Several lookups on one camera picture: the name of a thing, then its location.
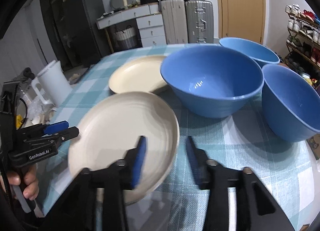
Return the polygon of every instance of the bowl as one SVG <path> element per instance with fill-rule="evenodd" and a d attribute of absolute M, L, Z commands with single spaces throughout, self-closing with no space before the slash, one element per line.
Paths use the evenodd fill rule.
<path fill-rule="evenodd" d="M 237 50 L 255 60 L 260 67 L 266 64 L 280 63 L 279 57 L 269 48 L 243 38 L 222 38 L 220 45 Z"/>
<path fill-rule="evenodd" d="M 270 64 L 262 71 L 262 110 L 273 132 L 289 142 L 320 133 L 320 96 L 316 91 L 289 68 Z"/>
<path fill-rule="evenodd" d="M 224 118 L 261 91 L 261 68 L 248 56 L 216 45 L 184 48 L 161 64 L 162 78 L 195 114 Z"/>

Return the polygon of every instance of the desk leg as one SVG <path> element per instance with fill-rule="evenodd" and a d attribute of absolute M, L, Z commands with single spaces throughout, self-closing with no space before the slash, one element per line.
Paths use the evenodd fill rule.
<path fill-rule="evenodd" d="M 110 40 L 110 36 L 109 36 L 109 33 L 108 33 L 108 30 L 107 28 L 104 29 L 105 33 L 106 33 L 106 36 L 107 36 L 107 39 L 108 39 L 108 43 L 109 43 L 109 47 L 110 47 L 110 50 L 111 50 L 111 54 L 114 53 L 114 50 L 113 50 L 113 46 L 111 44 L 111 40 Z"/>

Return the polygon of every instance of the dark gray refrigerator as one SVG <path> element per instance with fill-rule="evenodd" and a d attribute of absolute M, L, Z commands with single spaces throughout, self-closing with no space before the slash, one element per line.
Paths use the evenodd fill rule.
<path fill-rule="evenodd" d="M 96 24 L 105 12 L 102 0 L 66 0 L 63 10 L 68 35 L 84 67 L 110 54 L 104 30 L 99 30 Z"/>

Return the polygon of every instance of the white pitcher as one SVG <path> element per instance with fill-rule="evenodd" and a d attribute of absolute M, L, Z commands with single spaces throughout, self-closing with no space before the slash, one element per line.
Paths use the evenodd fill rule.
<path fill-rule="evenodd" d="M 60 106 L 72 91 L 61 69 L 60 61 L 50 62 L 32 80 L 31 86 L 43 104 Z"/>

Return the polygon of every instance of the cream plate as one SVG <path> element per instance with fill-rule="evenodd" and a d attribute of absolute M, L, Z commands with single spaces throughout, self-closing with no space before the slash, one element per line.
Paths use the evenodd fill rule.
<path fill-rule="evenodd" d="M 160 74 L 165 58 L 164 55 L 148 55 L 122 65 L 110 76 L 110 89 L 115 93 L 162 91 L 167 85 Z"/>
<path fill-rule="evenodd" d="M 134 148 L 139 136 L 147 137 L 140 183 L 135 190 L 124 191 L 125 203 L 142 199 L 163 182 L 175 159 L 180 136 L 173 110 L 160 97 L 147 92 L 104 99 L 82 118 L 78 128 L 79 137 L 71 141 L 68 153 L 73 177 L 84 167 L 108 167 Z"/>

